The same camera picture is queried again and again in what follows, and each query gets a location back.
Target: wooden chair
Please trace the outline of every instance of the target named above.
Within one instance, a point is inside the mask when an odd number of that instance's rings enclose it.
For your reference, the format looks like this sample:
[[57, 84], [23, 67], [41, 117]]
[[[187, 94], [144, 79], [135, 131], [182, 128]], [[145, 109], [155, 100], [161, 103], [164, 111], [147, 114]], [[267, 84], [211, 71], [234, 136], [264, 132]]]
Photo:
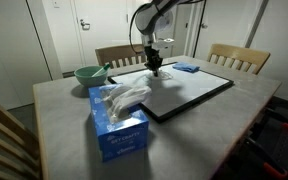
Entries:
[[144, 47], [142, 44], [134, 44], [133, 45], [135, 51], [143, 52], [141, 54], [136, 54], [131, 45], [123, 45], [123, 46], [114, 46], [107, 48], [95, 49], [98, 64], [100, 66], [104, 66], [106, 63], [110, 64], [110, 68], [113, 69], [115, 66], [113, 62], [116, 64], [116, 67], [133, 65], [132, 58], [135, 58], [135, 63], [144, 63], [146, 62], [146, 56], [144, 54]]
[[251, 65], [256, 67], [252, 71], [253, 74], [258, 74], [259, 71], [264, 66], [267, 59], [270, 57], [269, 52], [253, 50], [249, 48], [242, 48], [237, 46], [230, 46], [225, 44], [213, 44], [211, 51], [209, 52], [207, 61], [211, 62], [212, 56], [215, 55], [214, 63], [217, 64], [220, 62], [220, 57], [223, 57], [221, 60], [221, 65], [224, 66], [227, 63], [227, 58], [230, 58], [228, 62], [228, 67], [232, 68], [235, 61], [239, 61], [236, 69], [241, 70], [243, 64], [245, 63], [244, 72], [247, 72]]
[[0, 106], [0, 179], [41, 179], [37, 137]]

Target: green bowl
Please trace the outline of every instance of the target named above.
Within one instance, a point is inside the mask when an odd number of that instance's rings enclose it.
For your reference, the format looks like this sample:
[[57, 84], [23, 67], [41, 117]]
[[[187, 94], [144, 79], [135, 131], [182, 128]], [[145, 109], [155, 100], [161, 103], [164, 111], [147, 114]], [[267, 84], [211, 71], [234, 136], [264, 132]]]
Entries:
[[102, 66], [87, 66], [74, 71], [76, 79], [85, 87], [103, 85], [107, 77], [107, 71], [92, 77], [94, 73], [100, 70]]

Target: white board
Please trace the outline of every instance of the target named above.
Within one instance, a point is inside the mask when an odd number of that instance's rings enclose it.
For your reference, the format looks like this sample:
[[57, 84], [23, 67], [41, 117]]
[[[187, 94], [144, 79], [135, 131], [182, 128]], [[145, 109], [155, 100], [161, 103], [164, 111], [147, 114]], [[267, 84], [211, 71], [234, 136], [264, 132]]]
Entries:
[[210, 98], [233, 84], [231, 80], [201, 70], [189, 73], [176, 70], [172, 66], [173, 64], [169, 64], [160, 68], [170, 76], [169, 79], [149, 78], [149, 70], [120, 74], [108, 79], [112, 83], [149, 86], [152, 95], [142, 103], [142, 107], [158, 122]]

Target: tissue box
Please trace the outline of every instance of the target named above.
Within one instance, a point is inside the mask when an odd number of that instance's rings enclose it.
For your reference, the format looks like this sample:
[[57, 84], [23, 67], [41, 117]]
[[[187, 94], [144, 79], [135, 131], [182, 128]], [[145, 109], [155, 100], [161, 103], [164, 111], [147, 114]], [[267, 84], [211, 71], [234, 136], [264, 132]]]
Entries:
[[110, 122], [103, 92], [119, 84], [89, 88], [93, 121], [103, 162], [146, 147], [148, 119], [138, 105], [128, 108], [123, 121]]

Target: gray table top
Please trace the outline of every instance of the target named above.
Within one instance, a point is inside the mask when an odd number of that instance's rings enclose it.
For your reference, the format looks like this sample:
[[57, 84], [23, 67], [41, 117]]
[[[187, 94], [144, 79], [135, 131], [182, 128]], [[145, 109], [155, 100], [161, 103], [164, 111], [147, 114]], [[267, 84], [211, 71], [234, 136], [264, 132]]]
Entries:
[[106, 163], [97, 150], [87, 89], [75, 77], [34, 85], [45, 179], [209, 179], [281, 83], [186, 56], [164, 63], [176, 61], [198, 65], [235, 85], [165, 123], [150, 120], [146, 149]]

